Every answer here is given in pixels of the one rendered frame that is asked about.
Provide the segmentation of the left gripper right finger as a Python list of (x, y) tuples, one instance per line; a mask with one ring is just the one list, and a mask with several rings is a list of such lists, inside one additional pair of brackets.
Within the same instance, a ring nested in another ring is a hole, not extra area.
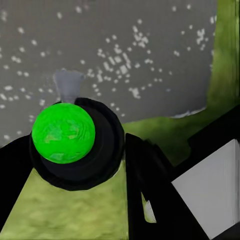
[[(210, 240), (145, 142), (126, 133), (125, 150), (129, 240)], [(139, 175), (156, 223), (145, 220)]]

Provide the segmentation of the insectifuge atomizer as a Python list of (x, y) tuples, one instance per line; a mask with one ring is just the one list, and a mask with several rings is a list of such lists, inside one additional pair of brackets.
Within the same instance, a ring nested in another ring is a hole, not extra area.
[(34, 122), (29, 154), (39, 175), (67, 191), (92, 189), (111, 179), (126, 154), (119, 117), (103, 102), (78, 97), (85, 75), (62, 69), (52, 74), (61, 102)]

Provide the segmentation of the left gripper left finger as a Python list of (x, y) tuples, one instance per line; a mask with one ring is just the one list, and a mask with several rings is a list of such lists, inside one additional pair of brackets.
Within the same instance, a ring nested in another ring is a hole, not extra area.
[(0, 149), (0, 232), (34, 168), (29, 144), (26, 135)]

